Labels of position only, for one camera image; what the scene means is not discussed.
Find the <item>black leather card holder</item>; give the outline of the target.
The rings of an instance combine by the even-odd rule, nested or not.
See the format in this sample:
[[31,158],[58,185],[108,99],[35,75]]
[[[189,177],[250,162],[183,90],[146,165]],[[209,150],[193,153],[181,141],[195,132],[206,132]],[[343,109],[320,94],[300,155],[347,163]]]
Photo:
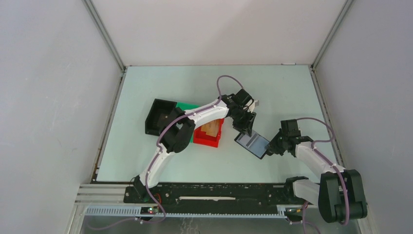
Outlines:
[[252,130],[251,136],[239,133],[234,141],[258,159],[264,158],[267,151],[267,145],[270,142],[254,130]]

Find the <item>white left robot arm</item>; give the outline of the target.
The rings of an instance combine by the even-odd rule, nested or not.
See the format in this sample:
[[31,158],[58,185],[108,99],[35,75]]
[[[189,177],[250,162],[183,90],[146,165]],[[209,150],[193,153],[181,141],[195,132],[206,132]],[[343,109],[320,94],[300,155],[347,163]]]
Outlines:
[[160,123],[160,135],[149,165],[134,179],[135,197],[142,203],[152,201],[152,187],[159,183],[160,175],[172,156],[189,145],[196,128],[230,117],[235,130],[250,136],[256,117],[254,109],[258,105],[258,100],[253,99],[245,89],[241,89],[236,94],[219,95],[213,102],[195,109],[183,111],[174,108]]

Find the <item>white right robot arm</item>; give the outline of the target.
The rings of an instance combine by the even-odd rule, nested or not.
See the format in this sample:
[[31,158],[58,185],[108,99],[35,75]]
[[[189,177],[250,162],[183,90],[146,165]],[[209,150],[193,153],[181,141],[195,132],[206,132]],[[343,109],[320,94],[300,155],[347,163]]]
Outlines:
[[278,133],[267,145],[268,155],[290,153],[317,176],[319,183],[306,177],[286,180],[283,191],[286,202],[295,204],[303,199],[318,207],[327,223],[348,224],[368,215],[367,201],[361,174],[333,163],[317,147],[316,140],[303,136],[297,119],[282,120]]

